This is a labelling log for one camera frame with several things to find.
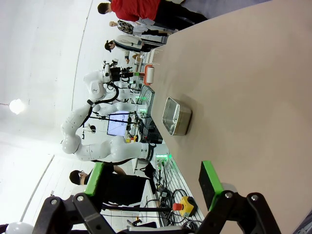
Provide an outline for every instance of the red button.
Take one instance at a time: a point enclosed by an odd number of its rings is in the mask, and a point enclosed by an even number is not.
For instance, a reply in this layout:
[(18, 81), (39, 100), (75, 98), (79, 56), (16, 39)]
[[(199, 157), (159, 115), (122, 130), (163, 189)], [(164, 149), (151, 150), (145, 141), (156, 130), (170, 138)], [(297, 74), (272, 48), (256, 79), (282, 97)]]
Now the red button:
[(181, 211), (183, 209), (183, 205), (180, 203), (174, 203), (174, 205), (172, 206), (172, 209), (174, 211)]

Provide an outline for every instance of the lamp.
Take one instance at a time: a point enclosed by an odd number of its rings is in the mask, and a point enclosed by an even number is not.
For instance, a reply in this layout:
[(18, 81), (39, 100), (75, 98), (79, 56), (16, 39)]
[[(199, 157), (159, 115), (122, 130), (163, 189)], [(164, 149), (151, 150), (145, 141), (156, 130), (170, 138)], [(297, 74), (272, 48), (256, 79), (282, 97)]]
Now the lamp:
[(11, 101), (10, 104), (3, 104), (3, 103), (0, 103), (0, 104), (4, 106), (9, 106), (10, 110), (16, 115), (18, 115), (23, 110), (25, 110), (25, 105), (20, 99), (15, 99)]

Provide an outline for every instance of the beige tabletop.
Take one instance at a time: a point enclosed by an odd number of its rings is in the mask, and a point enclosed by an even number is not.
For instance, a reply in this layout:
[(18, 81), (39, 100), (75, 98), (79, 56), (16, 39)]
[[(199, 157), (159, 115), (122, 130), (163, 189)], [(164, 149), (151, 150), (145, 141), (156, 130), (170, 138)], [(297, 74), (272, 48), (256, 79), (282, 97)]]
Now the beige tabletop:
[[(312, 1), (231, 12), (159, 49), (152, 117), (204, 215), (198, 175), (211, 160), (221, 182), (262, 193), (282, 233), (292, 233), (312, 208)], [(185, 136), (162, 124), (169, 96), (193, 111)]]

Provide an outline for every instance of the red shirt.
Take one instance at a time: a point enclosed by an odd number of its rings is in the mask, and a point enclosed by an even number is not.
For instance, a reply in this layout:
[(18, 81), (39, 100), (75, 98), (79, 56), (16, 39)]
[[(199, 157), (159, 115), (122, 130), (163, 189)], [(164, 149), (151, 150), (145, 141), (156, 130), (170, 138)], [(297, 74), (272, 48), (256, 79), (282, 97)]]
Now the red shirt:
[(111, 8), (121, 20), (155, 20), (159, 4), (160, 0), (113, 0)]

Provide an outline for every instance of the woman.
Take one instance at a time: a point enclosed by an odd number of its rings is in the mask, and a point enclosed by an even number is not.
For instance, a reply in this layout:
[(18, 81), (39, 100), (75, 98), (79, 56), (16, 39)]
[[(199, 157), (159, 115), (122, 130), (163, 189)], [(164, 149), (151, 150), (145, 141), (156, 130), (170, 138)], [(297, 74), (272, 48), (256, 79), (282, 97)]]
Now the woman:
[(147, 26), (145, 24), (141, 24), (138, 22), (131, 22), (131, 23), (127, 23), (125, 21), (122, 20), (118, 20), (118, 22), (114, 22), (111, 21), (109, 22), (109, 26), (111, 27), (116, 27), (126, 33), (126, 34), (130, 34), (130, 35), (134, 35), (134, 36), (142, 36), (142, 35), (152, 35), (152, 36), (164, 36), (167, 37), (169, 36), (171, 33), (166, 33), (165, 31), (159, 31), (159, 30), (150, 30), (147, 28)]
[(160, 45), (146, 44), (141, 38), (130, 36), (130, 35), (120, 35), (117, 36), (112, 41), (106, 41), (105, 49), (111, 52), (115, 47), (124, 51), (125, 60), (129, 63), (129, 53), (133, 51), (135, 53), (140, 52), (150, 52), (152, 49), (159, 47)]

